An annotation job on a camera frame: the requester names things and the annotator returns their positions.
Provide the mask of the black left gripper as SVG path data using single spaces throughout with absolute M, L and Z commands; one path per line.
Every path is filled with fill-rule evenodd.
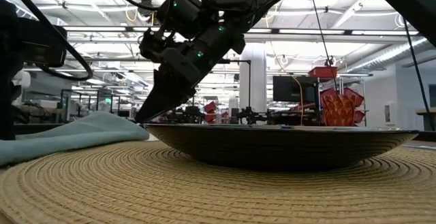
M 22 69 L 22 64 L 1 66 L 1 140 L 14 140 L 14 122 L 12 112 L 13 96 L 20 91 L 12 78 Z

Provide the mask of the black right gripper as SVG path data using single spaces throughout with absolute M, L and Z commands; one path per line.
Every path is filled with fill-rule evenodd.
M 135 116 L 145 123 L 193 97 L 196 85 L 218 62 L 218 45 L 178 43 L 155 51 L 160 64 L 153 72 L 154 85 Z

